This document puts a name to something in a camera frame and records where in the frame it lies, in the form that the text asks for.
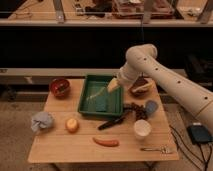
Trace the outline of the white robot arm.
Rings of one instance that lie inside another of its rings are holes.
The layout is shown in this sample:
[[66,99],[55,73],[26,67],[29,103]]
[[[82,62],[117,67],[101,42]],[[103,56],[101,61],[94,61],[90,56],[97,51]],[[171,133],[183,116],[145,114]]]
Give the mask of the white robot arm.
[[126,63],[109,83],[108,91],[112,92],[118,86],[129,87],[145,73],[203,125],[213,129],[213,92],[166,68],[156,57],[157,48],[152,44],[129,48]]

